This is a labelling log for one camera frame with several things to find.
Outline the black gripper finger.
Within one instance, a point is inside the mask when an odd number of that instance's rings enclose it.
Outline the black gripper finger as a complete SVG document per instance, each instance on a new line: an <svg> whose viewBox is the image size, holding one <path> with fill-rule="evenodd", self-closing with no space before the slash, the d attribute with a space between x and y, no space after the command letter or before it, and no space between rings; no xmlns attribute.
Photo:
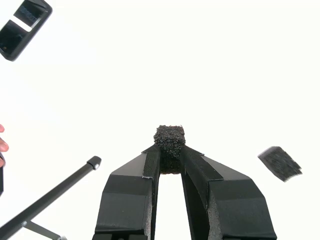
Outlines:
<svg viewBox="0 0 320 240"><path fill-rule="evenodd" d="M94 240L155 238L160 170L161 149L154 144L109 175Z"/></svg>
<svg viewBox="0 0 320 240"><path fill-rule="evenodd" d="M181 178L193 240L275 240L266 199L254 181L185 146Z"/></svg>

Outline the person's hand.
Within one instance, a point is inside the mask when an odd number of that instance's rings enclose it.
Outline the person's hand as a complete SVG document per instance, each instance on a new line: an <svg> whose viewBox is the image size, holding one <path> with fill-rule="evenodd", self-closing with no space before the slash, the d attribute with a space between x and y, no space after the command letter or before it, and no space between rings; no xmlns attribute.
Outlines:
<svg viewBox="0 0 320 240"><path fill-rule="evenodd" d="M0 124L0 133L3 133L5 128ZM3 157L2 153L5 153L9 150L9 145L1 138L0 139L0 167L4 167L6 165L6 161Z"/></svg>

